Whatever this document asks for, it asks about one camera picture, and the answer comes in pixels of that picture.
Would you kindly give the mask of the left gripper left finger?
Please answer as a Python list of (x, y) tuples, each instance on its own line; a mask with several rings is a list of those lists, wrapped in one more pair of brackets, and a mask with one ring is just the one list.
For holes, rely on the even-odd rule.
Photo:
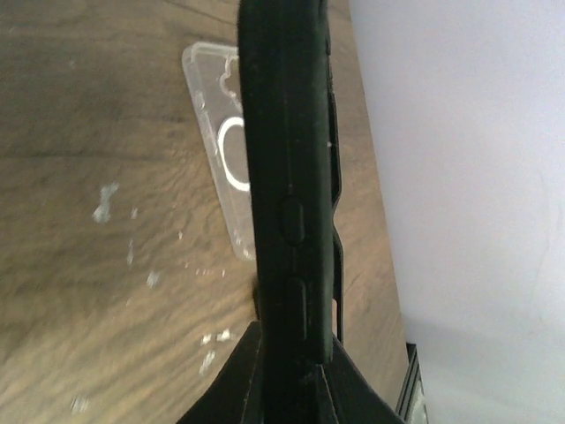
[(177, 423), (261, 423), (262, 383), (261, 327), (251, 322), (210, 387)]

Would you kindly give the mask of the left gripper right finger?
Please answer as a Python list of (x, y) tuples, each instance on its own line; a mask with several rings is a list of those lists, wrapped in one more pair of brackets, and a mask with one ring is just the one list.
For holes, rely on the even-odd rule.
[(371, 388), (337, 339), (332, 360), (321, 369), (327, 397), (321, 407), (323, 423), (403, 423)]

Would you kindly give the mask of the black phone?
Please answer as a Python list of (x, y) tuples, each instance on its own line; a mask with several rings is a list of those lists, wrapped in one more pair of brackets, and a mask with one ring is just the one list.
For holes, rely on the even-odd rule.
[(260, 319), (260, 296), (259, 296), (259, 280), (255, 277), (252, 280), (252, 302), (255, 311), (255, 319)]

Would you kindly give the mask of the clear magsafe phone case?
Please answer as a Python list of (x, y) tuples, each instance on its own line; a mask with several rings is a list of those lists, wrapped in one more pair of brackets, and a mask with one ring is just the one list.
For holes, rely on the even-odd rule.
[(182, 67), (233, 251), (255, 259), (237, 47), (195, 42)]

